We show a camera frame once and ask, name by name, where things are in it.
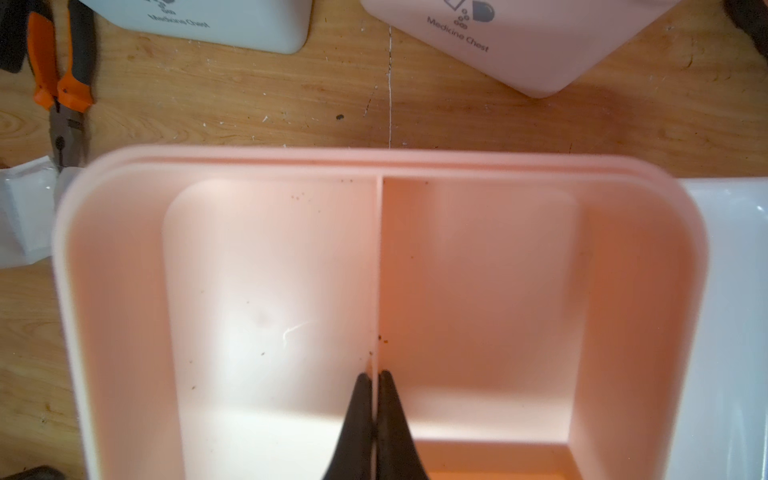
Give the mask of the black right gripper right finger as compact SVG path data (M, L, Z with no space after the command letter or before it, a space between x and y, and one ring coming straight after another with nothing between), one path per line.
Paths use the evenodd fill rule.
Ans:
M390 371L378 377L376 478L420 479L429 476L421 462Z

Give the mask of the gauze packet clear wrapper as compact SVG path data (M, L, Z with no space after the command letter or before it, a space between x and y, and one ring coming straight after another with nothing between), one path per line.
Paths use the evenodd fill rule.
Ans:
M79 167L60 170L50 157L1 171L1 267L27 266L51 255L56 208Z

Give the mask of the white pink first aid kit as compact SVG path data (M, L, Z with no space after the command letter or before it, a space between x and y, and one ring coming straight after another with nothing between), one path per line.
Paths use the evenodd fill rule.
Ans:
M53 265L91 479L319 479L382 371L434 479L767 475L763 178L130 147Z

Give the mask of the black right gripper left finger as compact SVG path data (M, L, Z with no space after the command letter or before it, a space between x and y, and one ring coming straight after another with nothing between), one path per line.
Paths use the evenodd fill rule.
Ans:
M357 376L344 422L324 480L370 480L374 442L373 386Z

